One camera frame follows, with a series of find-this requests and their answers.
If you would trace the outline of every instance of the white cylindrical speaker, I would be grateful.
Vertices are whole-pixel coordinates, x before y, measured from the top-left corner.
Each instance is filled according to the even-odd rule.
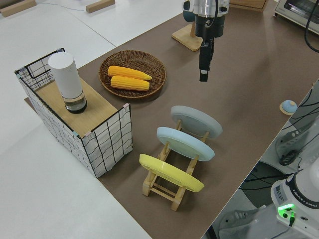
[[[87,102],[73,56],[58,52],[50,56],[48,63],[65,107],[74,114],[83,112]]]

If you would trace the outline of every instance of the wire mesh basket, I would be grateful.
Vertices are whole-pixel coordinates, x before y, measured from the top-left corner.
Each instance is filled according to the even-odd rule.
[[[133,150],[131,106],[125,104],[110,117],[81,137],[37,94],[54,81],[49,57],[60,48],[15,71],[32,106],[51,134],[95,177],[100,177]]]

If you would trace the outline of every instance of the toaster oven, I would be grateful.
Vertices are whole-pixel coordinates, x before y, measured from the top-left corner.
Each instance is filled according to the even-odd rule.
[[[281,15],[303,27],[306,26],[316,0],[279,0],[275,15]],[[309,30],[319,34],[319,7],[316,6]]]

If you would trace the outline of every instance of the brown table mat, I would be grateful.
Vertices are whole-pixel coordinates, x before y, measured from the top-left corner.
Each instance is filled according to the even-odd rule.
[[[171,37],[188,24],[182,15],[79,69],[80,76],[116,108],[131,103],[134,149],[99,180],[152,238],[200,238],[288,120],[279,104],[288,99],[299,104],[318,78],[319,54],[306,46],[302,27],[273,17],[275,4],[269,1],[264,12],[230,9],[224,35],[215,39],[206,83],[199,82],[199,52]],[[318,37],[310,35],[310,40],[319,46]],[[100,65],[122,50],[145,51],[163,62],[167,80],[157,99],[126,101],[102,87]],[[199,193],[186,192],[177,212],[157,194],[142,195],[147,171],[139,165],[140,153],[160,153],[163,145],[156,131],[159,126],[174,127],[170,108],[175,105],[201,110],[224,129],[220,137],[207,141],[216,156],[198,162],[193,173],[205,187]],[[168,162],[188,164],[174,152]]]

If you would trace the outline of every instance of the white table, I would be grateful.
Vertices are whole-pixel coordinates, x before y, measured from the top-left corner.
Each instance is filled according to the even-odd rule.
[[[180,0],[116,0],[88,14],[85,5],[93,2],[38,0],[0,15],[1,238],[150,238],[49,133],[14,75],[60,47],[79,68],[181,13]]]

